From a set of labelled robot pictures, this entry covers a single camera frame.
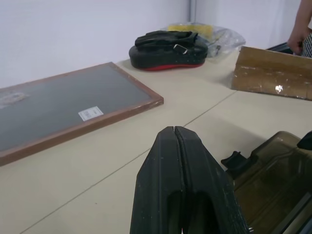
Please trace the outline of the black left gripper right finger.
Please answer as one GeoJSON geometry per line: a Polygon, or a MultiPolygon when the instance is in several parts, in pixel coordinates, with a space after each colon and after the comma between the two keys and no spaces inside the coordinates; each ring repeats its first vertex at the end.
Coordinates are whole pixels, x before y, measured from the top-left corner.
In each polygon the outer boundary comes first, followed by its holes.
{"type": "Polygon", "coordinates": [[[184,234],[249,234],[225,171],[194,131],[175,127],[185,182],[184,234]]]}

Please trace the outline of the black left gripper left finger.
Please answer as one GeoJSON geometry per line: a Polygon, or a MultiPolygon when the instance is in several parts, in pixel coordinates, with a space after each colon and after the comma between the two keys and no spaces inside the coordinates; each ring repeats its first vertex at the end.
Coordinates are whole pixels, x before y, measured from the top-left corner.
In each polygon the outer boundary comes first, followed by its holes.
{"type": "Polygon", "coordinates": [[[181,234],[183,172],[173,127],[161,130],[137,176],[130,234],[181,234]]]}

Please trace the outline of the smoky transparent bit case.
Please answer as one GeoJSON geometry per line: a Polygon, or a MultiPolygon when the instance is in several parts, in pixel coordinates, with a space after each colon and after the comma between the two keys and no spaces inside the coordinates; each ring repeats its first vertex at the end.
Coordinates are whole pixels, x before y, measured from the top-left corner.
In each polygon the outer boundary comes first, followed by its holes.
{"type": "Polygon", "coordinates": [[[312,234],[312,151],[301,139],[280,131],[249,157],[221,161],[251,234],[312,234]]]}

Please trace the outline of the black object on case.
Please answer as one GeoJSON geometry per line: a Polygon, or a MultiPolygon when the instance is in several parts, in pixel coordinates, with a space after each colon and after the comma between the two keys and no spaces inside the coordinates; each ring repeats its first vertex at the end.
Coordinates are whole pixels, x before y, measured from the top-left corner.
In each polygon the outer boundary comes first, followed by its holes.
{"type": "Polygon", "coordinates": [[[308,132],[298,143],[297,148],[312,151],[312,131],[308,132]]]}

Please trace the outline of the wood-framed grey board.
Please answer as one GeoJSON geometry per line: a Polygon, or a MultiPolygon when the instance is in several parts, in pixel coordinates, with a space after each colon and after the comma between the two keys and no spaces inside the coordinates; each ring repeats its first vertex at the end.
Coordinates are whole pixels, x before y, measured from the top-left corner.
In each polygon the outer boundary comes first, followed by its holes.
{"type": "Polygon", "coordinates": [[[0,88],[0,167],[163,103],[112,62],[0,88]]]}

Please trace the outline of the brown cardboard piece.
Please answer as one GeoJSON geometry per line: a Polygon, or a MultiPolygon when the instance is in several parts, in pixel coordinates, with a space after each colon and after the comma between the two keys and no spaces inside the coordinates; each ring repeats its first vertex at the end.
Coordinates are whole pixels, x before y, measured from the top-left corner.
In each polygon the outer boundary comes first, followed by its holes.
{"type": "Polygon", "coordinates": [[[312,58],[243,46],[231,89],[312,101],[312,58]]]}

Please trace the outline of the black red boxing pad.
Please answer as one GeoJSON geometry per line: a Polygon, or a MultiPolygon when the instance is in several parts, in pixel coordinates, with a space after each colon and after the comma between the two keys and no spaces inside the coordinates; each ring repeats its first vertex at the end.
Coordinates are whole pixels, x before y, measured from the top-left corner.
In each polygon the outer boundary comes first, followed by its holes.
{"type": "Polygon", "coordinates": [[[149,32],[137,38],[129,50],[131,65],[146,71],[199,67],[207,54],[208,46],[191,31],[149,32]]]}

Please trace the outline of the clear plastic bag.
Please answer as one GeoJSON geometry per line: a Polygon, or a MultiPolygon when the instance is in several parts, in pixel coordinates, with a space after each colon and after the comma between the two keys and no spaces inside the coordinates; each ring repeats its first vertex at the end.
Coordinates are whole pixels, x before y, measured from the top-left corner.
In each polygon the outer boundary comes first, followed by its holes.
{"type": "Polygon", "coordinates": [[[245,38],[238,32],[228,28],[213,26],[212,34],[207,38],[207,57],[215,58],[228,54],[245,44],[245,38]]]}

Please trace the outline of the yellow sponge block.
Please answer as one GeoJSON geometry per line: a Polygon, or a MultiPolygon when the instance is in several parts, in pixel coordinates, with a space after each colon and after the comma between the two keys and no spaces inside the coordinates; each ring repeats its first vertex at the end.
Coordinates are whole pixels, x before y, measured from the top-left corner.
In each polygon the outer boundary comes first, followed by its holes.
{"type": "Polygon", "coordinates": [[[206,24],[172,24],[167,27],[168,31],[181,31],[181,32],[194,32],[198,33],[201,37],[205,39],[213,38],[213,27],[211,25],[206,24]]]}

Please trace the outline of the person in patterned clothes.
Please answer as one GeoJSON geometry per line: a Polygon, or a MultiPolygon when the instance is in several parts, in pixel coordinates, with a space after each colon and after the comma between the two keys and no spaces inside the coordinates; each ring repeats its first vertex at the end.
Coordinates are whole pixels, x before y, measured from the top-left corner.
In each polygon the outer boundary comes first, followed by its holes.
{"type": "Polygon", "coordinates": [[[287,44],[294,54],[312,58],[312,0],[301,0],[287,44]]]}

